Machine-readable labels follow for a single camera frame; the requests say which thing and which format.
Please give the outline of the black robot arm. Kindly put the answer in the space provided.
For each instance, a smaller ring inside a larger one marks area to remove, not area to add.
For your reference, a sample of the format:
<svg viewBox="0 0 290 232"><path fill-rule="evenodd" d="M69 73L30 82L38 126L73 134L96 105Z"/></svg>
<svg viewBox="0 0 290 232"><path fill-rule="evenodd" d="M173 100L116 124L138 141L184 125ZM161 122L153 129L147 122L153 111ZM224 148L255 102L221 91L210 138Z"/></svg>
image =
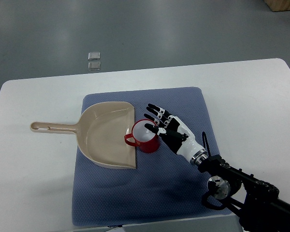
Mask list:
<svg viewBox="0 0 290 232"><path fill-rule="evenodd" d="M211 155L205 132L202 140L206 151L195 164L201 173L211 175L202 205L228 208L247 232L290 232L290 204L279 199L279 189L232 167L220 155Z"/></svg>

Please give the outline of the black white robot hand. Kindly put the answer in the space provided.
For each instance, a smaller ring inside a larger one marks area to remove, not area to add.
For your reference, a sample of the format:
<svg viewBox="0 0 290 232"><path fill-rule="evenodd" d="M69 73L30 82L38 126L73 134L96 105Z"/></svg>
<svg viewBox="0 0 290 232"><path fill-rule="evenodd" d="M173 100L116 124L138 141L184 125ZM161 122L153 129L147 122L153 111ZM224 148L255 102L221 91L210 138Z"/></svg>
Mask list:
<svg viewBox="0 0 290 232"><path fill-rule="evenodd" d="M153 116L149 114L144 114L144 116L155 124L146 123L145 128L159 136L172 152L183 156L190 164L197 166L210 156L179 117L150 103L146 109Z"/></svg>

